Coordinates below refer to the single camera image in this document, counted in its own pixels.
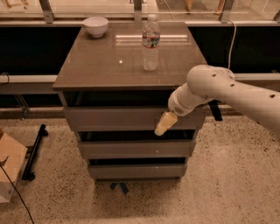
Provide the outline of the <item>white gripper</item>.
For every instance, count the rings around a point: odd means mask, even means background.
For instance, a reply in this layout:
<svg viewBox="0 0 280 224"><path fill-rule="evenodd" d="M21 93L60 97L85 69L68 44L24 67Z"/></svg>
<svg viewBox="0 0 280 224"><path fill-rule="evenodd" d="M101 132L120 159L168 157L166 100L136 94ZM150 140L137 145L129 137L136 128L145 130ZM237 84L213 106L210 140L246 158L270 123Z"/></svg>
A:
<svg viewBox="0 0 280 224"><path fill-rule="evenodd" d="M202 94L197 85L185 83L174 90L168 100L168 109L164 112L155 128L155 134L162 136L178 120L178 116L190 114L196 107L209 103L213 98Z"/></svg>

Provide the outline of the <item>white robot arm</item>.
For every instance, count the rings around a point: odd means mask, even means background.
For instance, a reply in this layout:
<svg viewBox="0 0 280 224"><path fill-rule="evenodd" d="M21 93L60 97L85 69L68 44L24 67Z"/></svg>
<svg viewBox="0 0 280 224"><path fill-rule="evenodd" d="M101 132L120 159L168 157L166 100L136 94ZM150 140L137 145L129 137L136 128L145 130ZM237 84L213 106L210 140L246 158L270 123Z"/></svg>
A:
<svg viewBox="0 0 280 224"><path fill-rule="evenodd" d="M178 120L201 104L217 100L257 122L267 130L280 134L280 93L263 87L244 84L234 79L225 67L198 65L186 76L186 82L174 90L155 128L162 136Z"/></svg>

